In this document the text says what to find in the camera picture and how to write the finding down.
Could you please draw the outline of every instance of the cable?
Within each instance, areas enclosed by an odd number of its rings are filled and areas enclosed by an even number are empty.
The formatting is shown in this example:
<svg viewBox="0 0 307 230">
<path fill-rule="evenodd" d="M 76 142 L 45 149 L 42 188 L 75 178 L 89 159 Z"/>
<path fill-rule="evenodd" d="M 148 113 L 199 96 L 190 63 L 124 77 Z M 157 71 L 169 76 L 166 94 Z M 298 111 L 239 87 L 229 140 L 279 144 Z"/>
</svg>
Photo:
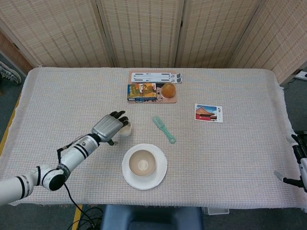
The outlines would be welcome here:
<svg viewBox="0 0 307 230">
<path fill-rule="evenodd" d="M 83 212 L 81 208 L 79 208 L 79 206 L 76 204 L 76 202 L 74 202 L 74 200 L 71 197 L 71 193 L 70 193 L 70 191 L 69 191 L 69 189 L 68 189 L 68 187 L 65 183 L 64 183 L 64 186 L 65 186 L 65 188 L 68 192 L 68 196 L 71 199 L 72 203 L 90 220 L 92 227 L 95 228 L 95 223 L 92 221 L 92 219 L 85 212 Z"/>
<path fill-rule="evenodd" d="M 69 230 L 75 223 L 77 223 L 77 222 L 80 222 L 80 221 L 87 221 L 88 223 L 91 223 L 91 222 L 89 222 L 88 220 L 86 220 L 86 219 L 80 219 L 80 220 L 76 220 L 75 222 L 73 222 L 71 225 L 69 225 L 69 227 L 67 228 L 67 230 Z"/>
<path fill-rule="evenodd" d="M 286 86 L 283 88 L 283 90 L 288 90 L 288 89 L 290 88 L 290 84 L 291 84 L 292 82 L 294 82 L 295 80 L 296 80 L 296 78 L 294 78 L 292 81 L 288 82 L 288 83 L 286 84 Z"/>
<path fill-rule="evenodd" d="M 62 152 L 63 150 L 68 149 L 73 143 L 75 143 L 76 141 L 78 141 L 78 140 L 80 140 L 81 138 L 85 137 L 86 135 L 78 136 L 78 137 L 77 137 L 75 140 L 73 140 L 70 144 L 65 145 L 64 147 L 59 148 L 59 149 L 57 150 L 59 164 L 61 163 L 61 152 Z"/>
<path fill-rule="evenodd" d="M 101 208 L 98 208 L 98 207 L 89 208 L 88 210 L 85 211 L 85 213 L 87 213 L 87 212 L 89 212 L 90 210 L 93 210 L 93 209 L 98 209 L 99 211 L 101 211 L 101 217 L 100 217 L 100 218 L 102 218 L 102 215 L 103 215 L 104 212 L 103 212 L 103 210 L 102 210 Z"/>
<path fill-rule="evenodd" d="M 97 219 L 97 220 L 100 220 L 102 218 L 102 216 L 100 216 L 100 217 L 97 217 L 97 218 L 93 218 L 92 220 L 94 220 L 94 219 Z M 80 227 L 82 227 L 84 224 L 86 224 L 86 222 L 85 223 L 83 223 L 82 225 L 80 225 L 80 226 L 78 226 L 78 228 L 77 228 L 77 230 L 79 230 L 79 228 Z M 88 230 L 99 230 L 99 227 L 97 228 L 97 227 L 95 227 L 95 228 L 87 228 Z"/>
</svg>

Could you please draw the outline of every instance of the woven room divider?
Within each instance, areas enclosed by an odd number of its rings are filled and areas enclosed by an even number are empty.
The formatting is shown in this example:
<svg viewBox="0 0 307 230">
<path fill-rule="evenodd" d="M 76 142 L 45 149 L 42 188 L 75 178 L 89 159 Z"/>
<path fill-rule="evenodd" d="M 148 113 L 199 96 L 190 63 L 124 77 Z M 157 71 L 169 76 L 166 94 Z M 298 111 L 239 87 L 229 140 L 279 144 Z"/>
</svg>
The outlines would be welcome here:
<svg viewBox="0 0 307 230">
<path fill-rule="evenodd" d="M 90 1 L 3 0 L 0 18 L 38 65 L 113 66 Z"/>
<path fill-rule="evenodd" d="M 283 83 L 307 61 L 306 16 L 305 0 L 2 0 L 0 28 L 32 65 L 264 68 Z"/>
<path fill-rule="evenodd" d="M 231 58 L 231 68 L 270 69 L 279 83 L 307 61 L 307 1 L 268 0 Z"/>
</svg>

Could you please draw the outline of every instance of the picture card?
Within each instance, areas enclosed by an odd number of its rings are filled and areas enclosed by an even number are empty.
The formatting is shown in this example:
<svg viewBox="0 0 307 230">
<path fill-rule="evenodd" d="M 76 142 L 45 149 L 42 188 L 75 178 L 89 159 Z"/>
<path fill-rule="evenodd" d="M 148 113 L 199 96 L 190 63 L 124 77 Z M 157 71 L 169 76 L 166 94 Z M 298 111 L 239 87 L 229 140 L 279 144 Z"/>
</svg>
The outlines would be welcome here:
<svg viewBox="0 0 307 230">
<path fill-rule="evenodd" d="M 221 106 L 195 104 L 194 116 L 197 121 L 223 122 L 223 110 Z"/>
</svg>

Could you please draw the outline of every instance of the sneaker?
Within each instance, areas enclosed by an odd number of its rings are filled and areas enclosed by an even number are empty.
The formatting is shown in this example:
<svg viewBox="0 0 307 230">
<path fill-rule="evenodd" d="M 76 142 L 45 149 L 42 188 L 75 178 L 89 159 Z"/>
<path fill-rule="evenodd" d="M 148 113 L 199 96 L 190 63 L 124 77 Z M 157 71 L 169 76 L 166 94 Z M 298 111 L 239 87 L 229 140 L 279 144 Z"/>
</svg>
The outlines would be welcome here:
<svg viewBox="0 0 307 230">
<path fill-rule="evenodd" d="M 5 65 L 2 61 L 0 61 L 0 74 L 3 79 L 9 80 L 16 85 L 21 84 L 20 75 L 15 70 Z"/>
</svg>

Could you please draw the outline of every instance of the textured tablecloth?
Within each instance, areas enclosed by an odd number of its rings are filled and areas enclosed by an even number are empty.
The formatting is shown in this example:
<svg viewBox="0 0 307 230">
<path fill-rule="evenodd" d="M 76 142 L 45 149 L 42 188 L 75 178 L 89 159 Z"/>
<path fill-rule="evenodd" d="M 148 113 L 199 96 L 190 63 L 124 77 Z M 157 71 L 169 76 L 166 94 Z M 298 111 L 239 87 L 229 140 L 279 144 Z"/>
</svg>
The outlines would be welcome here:
<svg viewBox="0 0 307 230">
<path fill-rule="evenodd" d="M 57 165 L 56 149 L 91 132 L 105 114 L 126 110 L 133 130 L 119 144 L 102 144 L 71 174 L 67 185 L 77 203 L 222 208 L 306 207 L 302 189 L 283 184 L 274 170 L 298 178 L 285 137 L 291 134 L 282 89 L 263 69 L 176 69 L 175 104 L 129 104 L 132 69 L 36 68 L 0 158 L 0 178 L 37 165 Z M 195 103 L 223 107 L 223 123 L 194 120 Z M 151 121 L 159 115 L 176 144 Z M 168 169 L 159 186 L 140 191 L 121 171 L 126 151 L 139 143 L 158 146 Z M 70 203 L 65 188 L 35 187 L 20 203 Z"/>
</svg>

